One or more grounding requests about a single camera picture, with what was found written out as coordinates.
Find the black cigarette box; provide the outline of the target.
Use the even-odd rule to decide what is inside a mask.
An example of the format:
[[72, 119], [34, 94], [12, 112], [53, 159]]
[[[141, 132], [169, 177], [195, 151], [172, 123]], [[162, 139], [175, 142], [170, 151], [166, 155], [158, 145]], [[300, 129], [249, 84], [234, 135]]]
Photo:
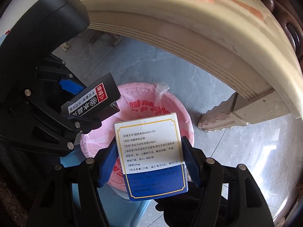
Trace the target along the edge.
[[120, 111], [120, 91], [111, 73], [97, 79], [62, 105], [62, 115], [106, 120]]

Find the white blue pill box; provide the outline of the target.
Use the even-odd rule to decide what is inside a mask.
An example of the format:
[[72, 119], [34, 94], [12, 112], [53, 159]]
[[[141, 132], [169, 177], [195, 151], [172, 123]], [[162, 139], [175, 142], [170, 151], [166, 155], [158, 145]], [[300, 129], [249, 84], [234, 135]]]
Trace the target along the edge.
[[188, 191], [177, 114], [116, 122], [114, 131], [130, 201]]

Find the pink lined trash bin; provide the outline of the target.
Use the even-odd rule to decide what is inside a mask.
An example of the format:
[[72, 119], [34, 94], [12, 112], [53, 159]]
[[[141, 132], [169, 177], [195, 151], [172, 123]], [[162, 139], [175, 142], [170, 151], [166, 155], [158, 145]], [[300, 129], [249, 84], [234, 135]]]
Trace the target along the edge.
[[81, 136], [85, 157], [94, 157], [109, 146], [113, 138], [121, 144], [108, 184], [126, 191], [124, 176], [138, 170], [152, 172], [180, 164], [177, 135], [194, 144], [194, 129], [189, 113], [166, 83], [133, 82], [118, 87], [120, 111], [102, 122], [101, 128]]

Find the person's black trouser leg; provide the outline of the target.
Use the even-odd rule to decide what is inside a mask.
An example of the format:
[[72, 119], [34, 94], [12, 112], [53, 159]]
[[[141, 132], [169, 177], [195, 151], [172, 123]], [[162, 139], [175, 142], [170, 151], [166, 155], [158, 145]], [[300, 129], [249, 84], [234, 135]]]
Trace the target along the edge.
[[27, 214], [26, 226], [79, 226], [71, 184], [55, 167], [56, 155], [1, 146], [1, 180]]

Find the cream wooden coffee table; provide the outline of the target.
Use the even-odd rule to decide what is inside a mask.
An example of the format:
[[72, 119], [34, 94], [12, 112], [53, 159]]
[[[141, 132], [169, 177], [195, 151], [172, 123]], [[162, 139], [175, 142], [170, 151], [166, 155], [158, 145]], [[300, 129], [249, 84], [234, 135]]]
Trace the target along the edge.
[[235, 92], [202, 114], [215, 131], [292, 114], [302, 118], [302, 70], [278, 19], [260, 0], [81, 0], [90, 28], [161, 48]]

